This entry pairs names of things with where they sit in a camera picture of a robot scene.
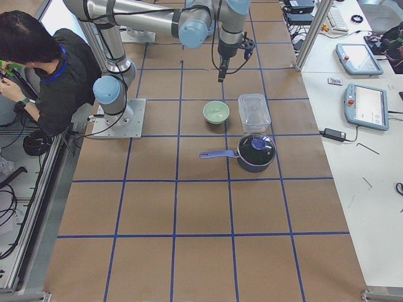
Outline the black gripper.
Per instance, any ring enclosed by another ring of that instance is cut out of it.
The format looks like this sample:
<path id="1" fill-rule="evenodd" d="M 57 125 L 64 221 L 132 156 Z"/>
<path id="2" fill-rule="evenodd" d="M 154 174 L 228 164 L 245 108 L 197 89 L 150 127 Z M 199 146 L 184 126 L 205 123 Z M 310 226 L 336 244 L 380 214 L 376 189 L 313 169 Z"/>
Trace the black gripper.
<path id="1" fill-rule="evenodd" d="M 218 82 L 223 82 L 232 57 L 237 54 L 238 48 L 241 46 L 242 40 L 235 43 L 227 43 L 219 38 L 218 53 L 220 55 Z"/>

